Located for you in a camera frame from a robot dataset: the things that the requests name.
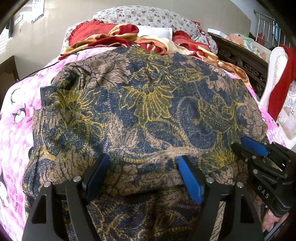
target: brown and blue floral blanket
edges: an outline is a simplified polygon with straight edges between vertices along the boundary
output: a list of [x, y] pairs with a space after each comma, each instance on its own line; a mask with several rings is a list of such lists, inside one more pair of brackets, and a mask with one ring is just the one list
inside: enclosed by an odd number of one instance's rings
[[[243, 136], [261, 141], [267, 131], [243, 81], [178, 53], [119, 47], [65, 65], [40, 91], [23, 179], [26, 211], [45, 181], [70, 180], [107, 153], [110, 169], [88, 206], [101, 240], [186, 240], [199, 206], [178, 157], [221, 183], [245, 183], [247, 166], [230, 146]], [[260, 215], [261, 201], [250, 194]], [[212, 240], [222, 211], [223, 204]]]

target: pink bed sheet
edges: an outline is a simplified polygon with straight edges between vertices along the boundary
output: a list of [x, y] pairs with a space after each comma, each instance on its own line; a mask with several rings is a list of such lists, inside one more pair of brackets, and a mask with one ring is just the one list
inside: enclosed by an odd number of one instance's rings
[[[22, 179], [27, 167], [28, 153], [33, 146], [32, 116], [41, 107], [40, 88], [51, 80], [63, 65], [87, 58], [114, 47], [86, 49], [71, 55], [52, 67], [38, 72], [13, 85], [6, 93], [0, 111], [0, 224], [13, 241], [21, 241], [26, 222]], [[255, 97], [251, 87], [250, 93]], [[270, 115], [260, 106], [262, 117], [267, 122], [269, 141], [284, 145], [281, 133]]]

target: white chair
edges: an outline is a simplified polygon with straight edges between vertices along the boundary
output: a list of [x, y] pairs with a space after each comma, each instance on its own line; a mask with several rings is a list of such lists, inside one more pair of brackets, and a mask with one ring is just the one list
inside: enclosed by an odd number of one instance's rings
[[[288, 61], [288, 55], [282, 47], [276, 47], [270, 54], [267, 82], [260, 105], [268, 110], [269, 96], [281, 78]], [[290, 85], [284, 106], [276, 120], [283, 135], [286, 147], [292, 149], [296, 144], [296, 81]]]

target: calendar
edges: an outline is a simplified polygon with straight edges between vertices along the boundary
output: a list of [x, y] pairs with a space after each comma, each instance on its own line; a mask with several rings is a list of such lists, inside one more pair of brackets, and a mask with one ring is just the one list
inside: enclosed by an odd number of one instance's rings
[[44, 15], [44, 0], [33, 0], [32, 24]]

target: red ruffled pillow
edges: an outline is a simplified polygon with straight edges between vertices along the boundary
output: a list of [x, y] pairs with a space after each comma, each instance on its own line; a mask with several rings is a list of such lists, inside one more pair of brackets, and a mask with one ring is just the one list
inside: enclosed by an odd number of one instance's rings
[[68, 41], [69, 46], [77, 43], [78, 41], [85, 40], [93, 34], [108, 34], [117, 23], [104, 23], [93, 19], [91, 21], [85, 21], [76, 26], [76, 28], [70, 34]]

